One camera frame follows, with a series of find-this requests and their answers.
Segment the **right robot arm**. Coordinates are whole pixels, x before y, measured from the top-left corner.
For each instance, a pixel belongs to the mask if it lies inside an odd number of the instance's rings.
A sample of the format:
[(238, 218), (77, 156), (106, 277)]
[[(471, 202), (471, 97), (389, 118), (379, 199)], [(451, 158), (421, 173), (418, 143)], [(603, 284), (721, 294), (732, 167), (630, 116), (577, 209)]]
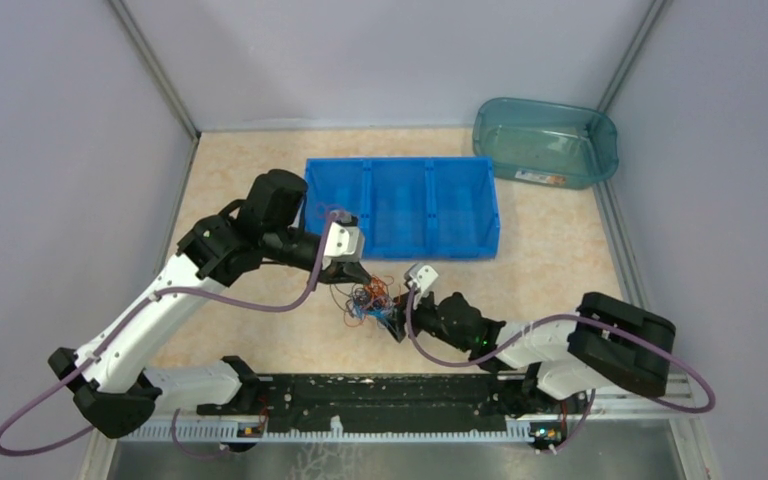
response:
[(669, 320), (599, 292), (583, 295), (570, 314), (514, 323), (492, 320), (456, 292), (403, 294), (386, 320), (396, 341), (425, 332), (467, 353), (448, 368), (476, 366), (498, 373), (523, 370), (523, 398), (536, 412), (550, 411), (581, 391), (616, 385), (642, 397), (665, 395), (674, 345)]

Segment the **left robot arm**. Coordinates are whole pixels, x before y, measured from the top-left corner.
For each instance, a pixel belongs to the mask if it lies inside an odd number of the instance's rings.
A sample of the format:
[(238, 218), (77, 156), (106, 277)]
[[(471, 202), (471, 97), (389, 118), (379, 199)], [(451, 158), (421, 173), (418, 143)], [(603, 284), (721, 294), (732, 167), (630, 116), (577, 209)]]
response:
[(246, 197), (193, 225), (153, 282), (110, 326), (81, 347), (50, 356), (50, 367), (92, 427), (117, 439), (157, 413), (253, 411), (264, 390), (235, 355), (174, 369), (153, 368), (150, 361), (206, 302), (224, 302), (227, 288), (265, 263), (306, 271), (306, 293), (321, 284), (370, 282), (360, 262), (358, 216), (331, 207), (323, 230), (308, 232), (307, 191), (295, 173), (272, 169), (259, 175)]

